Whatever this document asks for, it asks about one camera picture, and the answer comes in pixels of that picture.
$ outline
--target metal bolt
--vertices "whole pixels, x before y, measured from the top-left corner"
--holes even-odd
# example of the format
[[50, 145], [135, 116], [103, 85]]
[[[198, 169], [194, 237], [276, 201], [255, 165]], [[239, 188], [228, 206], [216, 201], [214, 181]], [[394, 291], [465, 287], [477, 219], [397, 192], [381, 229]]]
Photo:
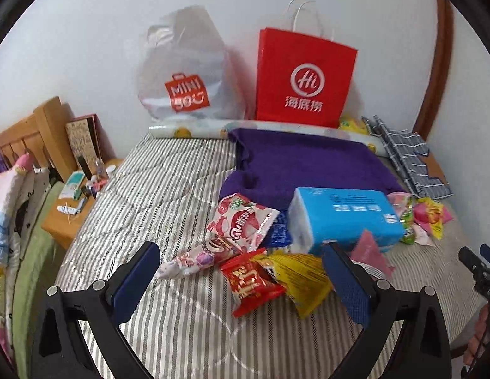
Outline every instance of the metal bolt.
[[379, 281], [376, 283], [376, 285], [377, 285], [377, 286], [378, 286], [380, 289], [382, 289], [382, 290], [384, 290], [384, 291], [387, 291], [387, 290], [388, 290], [388, 288], [390, 288], [390, 283], [389, 283], [388, 281], [386, 281], [386, 280], [379, 280]]
[[95, 291], [100, 291], [105, 285], [106, 282], [104, 280], [97, 280], [92, 284], [92, 289]]
[[47, 295], [53, 296], [57, 293], [58, 288], [56, 286], [51, 286], [47, 289]]
[[430, 286], [426, 286], [424, 288], [424, 292], [426, 292], [426, 295], [429, 295], [429, 296], [434, 296], [434, 294], [436, 293], [436, 291]]

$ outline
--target human hand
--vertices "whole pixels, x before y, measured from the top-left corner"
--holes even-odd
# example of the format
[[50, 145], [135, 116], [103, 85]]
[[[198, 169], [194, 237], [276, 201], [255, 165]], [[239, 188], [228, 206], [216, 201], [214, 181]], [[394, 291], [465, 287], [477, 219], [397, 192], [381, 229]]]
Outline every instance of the human hand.
[[475, 334], [468, 342], [468, 349], [464, 352], [464, 365], [471, 366], [474, 358], [479, 358], [482, 356], [483, 351], [486, 349], [485, 345], [490, 341], [490, 335], [487, 334], [483, 338], [483, 345], [478, 349], [478, 344], [482, 340], [483, 335], [486, 333], [487, 329], [487, 318], [489, 316], [489, 304], [485, 305], [478, 315], [478, 320], [475, 323]]

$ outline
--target wooden nightstand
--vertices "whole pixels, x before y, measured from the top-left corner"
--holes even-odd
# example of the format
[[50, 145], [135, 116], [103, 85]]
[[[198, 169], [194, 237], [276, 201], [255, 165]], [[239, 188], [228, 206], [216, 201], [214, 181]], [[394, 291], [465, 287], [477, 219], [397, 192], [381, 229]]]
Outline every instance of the wooden nightstand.
[[[117, 167], [122, 163], [122, 159], [111, 159], [106, 163], [106, 166], [116, 165]], [[84, 223], [87, 214], [89, 213], [92, 205], [94, 205], [94, 198], [89, 198], [82, 211], [76, 215], [70, 215], [70, 223], [67, 222], [67, 215], [57, 211], [58, 205], [65, 205], [67, 202], [68, 207], [76, 207], [78, 201], [74, 201], [72, 198], [63, 198], [55, 200], [54, 205], [50, 208], [47, 217], [41, 224], [41, 228], [52, 235], [52, 238], [61, 245], [63, 248], [68, 249], [76, 237], [76, 233], [80, 229], [80, 226]]]

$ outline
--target tissue pack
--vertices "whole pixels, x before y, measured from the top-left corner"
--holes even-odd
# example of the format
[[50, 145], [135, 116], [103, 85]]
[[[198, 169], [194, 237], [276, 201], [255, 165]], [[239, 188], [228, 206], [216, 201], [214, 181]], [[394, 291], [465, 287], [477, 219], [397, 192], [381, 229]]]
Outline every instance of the tissue pack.
[[365, 229], [382, 252], [405, 229], [383, 192], [364, 189], [296, 188], [288, 211], [293, 251], [319, 255], [324, 242], [352, 250]]

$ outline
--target bottle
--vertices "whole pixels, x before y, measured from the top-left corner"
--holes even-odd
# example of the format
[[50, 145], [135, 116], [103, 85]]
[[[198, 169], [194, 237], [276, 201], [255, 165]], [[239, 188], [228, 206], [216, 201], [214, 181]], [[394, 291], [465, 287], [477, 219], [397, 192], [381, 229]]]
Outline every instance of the bottle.
[[96, 159], [96, 173], [99, 179], [109, 179], [104, 162], [100, 158]]

